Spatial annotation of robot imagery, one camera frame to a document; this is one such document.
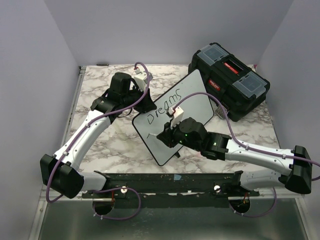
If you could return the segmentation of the blue tape piece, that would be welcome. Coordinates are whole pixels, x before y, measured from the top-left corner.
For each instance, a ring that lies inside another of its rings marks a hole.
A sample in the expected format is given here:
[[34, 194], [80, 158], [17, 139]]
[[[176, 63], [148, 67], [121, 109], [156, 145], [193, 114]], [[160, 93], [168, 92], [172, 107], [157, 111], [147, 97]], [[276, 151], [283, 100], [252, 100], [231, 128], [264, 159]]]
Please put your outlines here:
[[173, 180], [174, 181], [180, 181], [182, 179], [182, 176], [180, 174], [174, 174], [173, 175]]

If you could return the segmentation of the small dark object at wall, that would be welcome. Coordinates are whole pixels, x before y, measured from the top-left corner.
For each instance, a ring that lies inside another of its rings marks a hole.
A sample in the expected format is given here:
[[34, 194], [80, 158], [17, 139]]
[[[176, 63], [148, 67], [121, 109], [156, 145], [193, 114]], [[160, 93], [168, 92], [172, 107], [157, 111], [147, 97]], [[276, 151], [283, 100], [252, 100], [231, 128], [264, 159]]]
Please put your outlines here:
[[97, 66], [100, 66], [100, 67], [109, 66], [108, 63], [97, 63], [96, 65], [97, 65]]

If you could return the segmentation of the black red toolbox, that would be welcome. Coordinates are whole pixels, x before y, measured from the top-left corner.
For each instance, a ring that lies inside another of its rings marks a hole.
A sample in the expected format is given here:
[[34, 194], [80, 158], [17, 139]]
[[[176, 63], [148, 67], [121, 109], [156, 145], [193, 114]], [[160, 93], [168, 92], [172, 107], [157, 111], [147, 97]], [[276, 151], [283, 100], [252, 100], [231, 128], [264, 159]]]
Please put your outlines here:
[[188, 72], [199, 70], [206, 92], [222, 104], [233, 122], [237, 122], [259, 106], [270, 89], [270, 82], [245, 65], [219, 43], [213, 42], [198, 50], [188, 65]]

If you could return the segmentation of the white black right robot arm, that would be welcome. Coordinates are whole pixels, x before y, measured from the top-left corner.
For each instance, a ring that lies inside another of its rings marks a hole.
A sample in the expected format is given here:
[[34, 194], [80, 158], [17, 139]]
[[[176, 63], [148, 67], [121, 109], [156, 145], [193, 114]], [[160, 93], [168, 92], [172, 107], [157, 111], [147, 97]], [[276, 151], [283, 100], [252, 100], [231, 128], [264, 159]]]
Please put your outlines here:
[[230, 183], [230, 191], [236, 196], [271, 187], [284, 187], [303, 195], [312, 191], [312, 164], [302, 160], [309, 156], [304, 147], [280, 149], [238, 141], [230, 135], [207, 131], [202, 123], [191, 117], [175, 126], [165, 123], [156, 137], [169, 148], [180, 144], [210, 160], [238, 161], [263, 167], [258, 171], [242, 172]]

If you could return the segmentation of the white whiteboard black frame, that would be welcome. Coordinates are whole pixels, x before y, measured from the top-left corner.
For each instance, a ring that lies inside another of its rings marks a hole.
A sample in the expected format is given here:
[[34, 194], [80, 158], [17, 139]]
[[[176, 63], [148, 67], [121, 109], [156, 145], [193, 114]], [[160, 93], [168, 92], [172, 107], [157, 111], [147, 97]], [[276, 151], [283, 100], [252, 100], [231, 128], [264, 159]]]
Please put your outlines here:
[[159, 166], [167, 163], [183, 147], [178, 143], [170, 148], [157, 139], [166, 123], [171, 128], [184, 119], [193, 118], [205, 125], [214, 116], [211, 101], [205, 94], [194, 95], [179, 103], [193, 93], [205, 91], [200, 71], [196, 69], [156, 99], [155, 110], [140, 113], [133, 118], [133, 127]]

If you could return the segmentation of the aluminium side rail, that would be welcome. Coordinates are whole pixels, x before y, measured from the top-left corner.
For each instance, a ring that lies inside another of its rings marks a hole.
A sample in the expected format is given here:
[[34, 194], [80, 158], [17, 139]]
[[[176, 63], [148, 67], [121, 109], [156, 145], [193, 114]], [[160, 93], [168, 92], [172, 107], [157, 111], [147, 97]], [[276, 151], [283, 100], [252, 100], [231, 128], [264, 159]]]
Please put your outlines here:
[[58, 150], [61, 147], [63, 147], [66, 144], [66, 142], [69, 140], [69, 138], [70, 138], [70, 133], [71, 133], [71, 129], [72, 129], [72, 123], [73, 123], [73, 119], [74, 119], [74, 116], [75, 116], [75, 112], [76, 112], [76, 107], [77, 107], [77, 103], [78, 103], [78, 100], [79, 100], [79, 96], [80, 96], [80, 93], [81, 93], [81, 88], [82, 88], [82, 85], [83, 85], [86, 69], [87, 69], [87, 67], [85, 65], [79, 66], [79, 74], [78, 74], [78, 78], [77, 78], [77, 82], [76, 82], [76, 87], [75, 87], [74, 95], [72, 97], [72, 101], [71, 101], [70, 109], [69, 109], [69, 112], [68, 112], [68, 116], [67, 116], [67, 119], [66, 119], [66, 124], [65, 124], [65, 128], [64, 128], [63, 136], [62, 136], [60, 145], [57, 148]]

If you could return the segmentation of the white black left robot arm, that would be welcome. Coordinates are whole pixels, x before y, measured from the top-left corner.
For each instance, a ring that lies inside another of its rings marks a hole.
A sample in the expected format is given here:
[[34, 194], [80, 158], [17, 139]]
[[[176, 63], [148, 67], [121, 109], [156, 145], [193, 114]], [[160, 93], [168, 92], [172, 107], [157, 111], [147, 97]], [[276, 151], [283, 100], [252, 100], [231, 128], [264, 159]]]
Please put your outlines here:
[[110, 194], [111, 185], [101, 173], [79, 173], [80, 164], [96, 139], [126, 110], [148, 113], [157, 107], [151, 99], [148, 84], [151, 73], [134, 76], [117, 72], [109, 88], [92, 102], [85, 120], [74, 135], [53, 155], [40, 159], [43, 184], [69, 199], [81, 191], [93, 190], [99, 197]]

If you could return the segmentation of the black mounting base bar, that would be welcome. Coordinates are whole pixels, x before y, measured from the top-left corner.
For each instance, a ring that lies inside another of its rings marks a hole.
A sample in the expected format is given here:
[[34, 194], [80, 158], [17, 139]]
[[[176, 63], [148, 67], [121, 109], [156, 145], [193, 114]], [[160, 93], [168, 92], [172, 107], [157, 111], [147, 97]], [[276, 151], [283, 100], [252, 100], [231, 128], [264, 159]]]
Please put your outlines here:
[[142, 208], [227, 208], [229, 197], [257, 197], [240, 184], [242, 172], [235, 173], [176, 173], [181, 180], [174, 181], [174, 173], [110, 173], [105, 190], [88, 191], [84, 199], [92, 199], [99, 207], [114, 199], [118, 209]]

